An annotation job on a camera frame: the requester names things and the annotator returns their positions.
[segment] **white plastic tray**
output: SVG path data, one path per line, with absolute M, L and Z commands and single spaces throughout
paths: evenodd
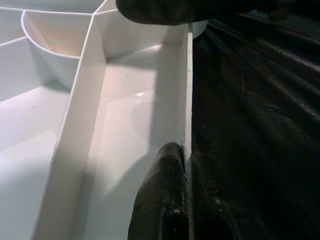
M 112 0 L 0 6 L 0 240 L 126 239 L 159 148 L 191 154 L 192 25 Z

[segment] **black cloth background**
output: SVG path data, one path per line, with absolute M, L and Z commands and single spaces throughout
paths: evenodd
M 320 239 L 320 42 L 221 17 L 193 74 L 195 239 Z

